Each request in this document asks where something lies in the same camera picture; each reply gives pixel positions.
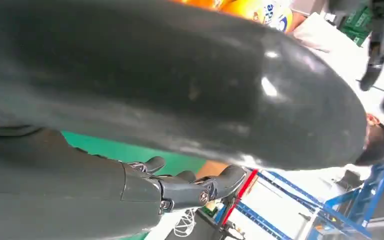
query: screw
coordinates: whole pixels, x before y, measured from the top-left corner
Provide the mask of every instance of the screw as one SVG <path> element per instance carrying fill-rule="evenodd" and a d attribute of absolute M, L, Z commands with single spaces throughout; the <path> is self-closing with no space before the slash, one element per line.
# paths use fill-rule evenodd
<path fill-rule="evenodd" d="M 170 202 L 169 201 L 161 201 L 159 204 L 159 207 L 161 209 L 168 209 L 170 207 Z"/>
<path fill-rule="evenodd" d="M 199 201 L 201 201 L 201 203 L 203 204 L 206 204 L 208 202 L 208 199 L 209 196 L 208 196 L 208 192 L 207 191 L 202 191 L 201 194 L 199 195 Z"/>

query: person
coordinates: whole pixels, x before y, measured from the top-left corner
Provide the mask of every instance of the person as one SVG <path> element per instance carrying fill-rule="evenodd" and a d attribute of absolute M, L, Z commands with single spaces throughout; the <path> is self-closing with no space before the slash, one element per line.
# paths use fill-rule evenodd
<path fill-rule="evenodd" d="M 355 161 L 357 166 L 384 162 L 384 125 L 372 114 L 367 114 L 367 135 L 364 151 Z"/>

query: orange bottle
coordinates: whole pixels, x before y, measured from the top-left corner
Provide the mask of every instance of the orange bottle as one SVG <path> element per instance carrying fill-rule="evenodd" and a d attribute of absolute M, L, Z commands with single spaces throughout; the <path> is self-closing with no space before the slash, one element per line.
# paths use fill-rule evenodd
<path fill-rule="evenodd" d="M 224 6 L 226 3 L 232 0 L 174 0 L 174 1 L 178 3 L 184 3 L 187 5 L 195 6 L 195 7 L 218 10 L 222 6 Z"/>
<path fill-rule="evenodd" d="M 235 0 L 225 4 L 220 11 L 263 24 L 266 19 L 265 7 L 262 0 Z"/>

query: blue metal frame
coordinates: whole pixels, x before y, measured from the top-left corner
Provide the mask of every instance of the blue metal frame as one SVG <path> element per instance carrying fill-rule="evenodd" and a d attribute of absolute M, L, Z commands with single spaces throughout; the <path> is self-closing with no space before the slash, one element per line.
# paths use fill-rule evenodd
<path fill-rule="evenodd" d="M 344 235 L 349 236 L 349 237 L 353 236 L 351 231 L 354 229 L 354 231 L 352 231 L 352 232 L 357 232 L 362 237 L 364 237 L 366 239 L 371 238 L 370 233 L 364 227 L 362 227 L 361 225 L 356 224 L 355 222 L 349 220 L 348 218 L 346 218 L 345 216 L 343 216 L 339 212 L 333 210 L 331 207 L 325 206 L 324 204 L 317 204 L 317 203 L 313 203 L 313 202 L 307 201 L 305 199 L 302 199 L 301 197 L 290 193 L 289 191 L 287 191 L 286 189 L 284 189 L 283 187 L 281 187 L 280 185 L 278 185 L 277 183 L 275 183 L 274 181 L 272 181 L 271 179 L 269 179 L 268 177 L 266 177 L 262 173 L 258 172 L 257 175 L 260 178 L 267 181 L 268 183 L 270 183 L 271 185 L 273 185 L 275 188 L 277 188 L 280 191 L 282 191 L 283 193 L 285 193 L 287 196 L 291 197 L 292 199 L 294 199 L 298 203 L 302 204 L 304 207 L 306 207 L 312 213 L 314 213 L 316 211 L 316 209 L 320 209 L 320 211 L 317 214 L 318 217 L 323 219 L 326 222 L 326 224 L 329 227 L 331 227 L 332 229 L 337 229 L 338 231 L 340 231 L 341 233 L 343 233 Z M 329 217 L 334 217 L 335 219 L 339 220 L 343 224 L 338 225 L 338 222 L 333 222 Z"/>
<path fill-rule="evenodd" d="M 290 193 L 260 172 L 258 172 L 257 175 L 285 193 L 287 196 L 305 206 L 311 212 L 314 213 L 316 212 L 316 209 L 319 209 L 317 216 L 323 219 L 326 222 L 326 226 L 328 227 L 325 229 L 325 231 L 323 231 L 325 234 L 329 234 L 331 231 L 338 230 L 349 237 L 355 237 L 355 234 L 358 234 L 366 239 L 371 239 L 371 234 L 366 230 L 366 226 L 373 216 L 376 205 L 378 204 L 381 198 L 381 194 L 384 191 L 384 163 L 374 165 L 372 167 L 370 177 L 364 181 L 364 184 L 361 188 L 357 188 L 343 195 L 334 197 L 326 201 L 325 204 L 321 203 L 317 198 L 305 192 L 300 187 L 294 185 L 292 182 L 282 177 L 277 172 L 270 171 L 269 173 L 276 179 L 281 180 L 300 194 L 304 195 L 310 201 Z M 347 217 L 332 209 L 333 206 L 344 203 L 351 199 L 354 199 L 354 203 Z M 275 228 L 275 226 L 270 224 L 268 221 L 259 216 L 256 212 L 252 211 L 243 203 L 240 203 L 240 206 L 236 208 L 255 223 L 257 223 L 264 230 L 268 231 L 269 233 L 273 232 L 272 235 L 277 239 L 291 239 L 286 235 L 283 236 L 282 234 L 284 233 Z M 313 229 L 308 237 L 309 239 L 317 239 L 319 234 L 320 233 L 317 230 Z"/>
<path fill-rule="evenodd" d="M 214 222 L 219 223 L 222 219 L 223 213 L 226 211 L 226 206 L 223 206 L 220 211 L 217 212 L 217 215 L 215 215 Z"/>
<path fill-rule="evenodd" d="M 258 215 L 255 211 L 253 211 L 251 208 L 249 208 L 247 205 L 245 205 L 242 202 L 238 202 L 236 205 L 236 209 L 244 214 L 247 218 L 249 218 L 251 221 L 256 223 L 260 228 L 262 228 L 264 231 L 272 235 L 278 240 L 292 240 L 289 236 L 287 236 L 285 233 L 277 229 L 274 225 L 272 225 L 269 221 L 264 219 L 262 216 Z"/>
<path fill-rule="evenodd" d="M 300 187 L 296 186 L 295 184 L 293 184 L 292 182 L 290 182 L 288 179 L 284 178 L 283 176 L 281 176 L 279 173 L 277 172 L 274 172 L 274 171 L 269 171 L 269 173 L 271 175 L 273 175 L 275 178 L 279 179 L 280 181 L 286 183 L 288 186 L 290 186 L 291 188 L 295 189 L 298 193 L 306 196 L 308 199 L 310 199 L 311 201 L 313 201 L 314 203 L 318 204 L 318 205 L 322 205 L 322 203 L 317 199 L 315 198 L 314 196 L 312 196 L 311 194 L 307 193 L 306 191 L 302 190 Z"/>

